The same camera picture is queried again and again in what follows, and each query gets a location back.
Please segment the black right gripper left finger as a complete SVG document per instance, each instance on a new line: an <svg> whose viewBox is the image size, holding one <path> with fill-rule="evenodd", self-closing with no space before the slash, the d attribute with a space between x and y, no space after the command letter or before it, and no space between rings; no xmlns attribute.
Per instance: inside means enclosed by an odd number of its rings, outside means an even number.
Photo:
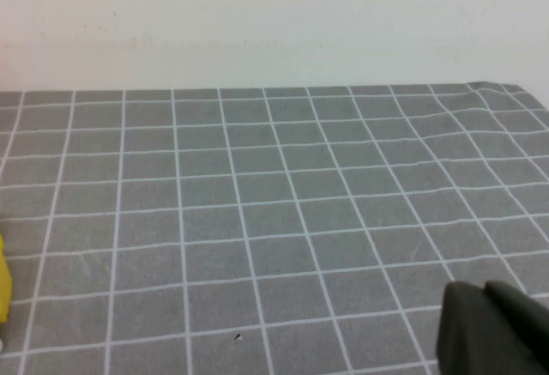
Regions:
<svg viewBox="0 0 549 375"><path fill-rule="evenodd" d="M442 374L547 374L484 287L446 285L436 355Z"/></svg>

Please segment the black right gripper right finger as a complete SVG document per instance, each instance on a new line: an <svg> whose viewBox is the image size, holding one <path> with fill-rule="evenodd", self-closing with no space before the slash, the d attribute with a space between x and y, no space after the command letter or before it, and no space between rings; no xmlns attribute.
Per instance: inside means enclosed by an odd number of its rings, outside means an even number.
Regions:
<svg viewBox="0 0 549 375"><path fill-rule="evenodd" d="M484 292L537 361L548 367L548 309L503 281L487 281Z"/></svg>

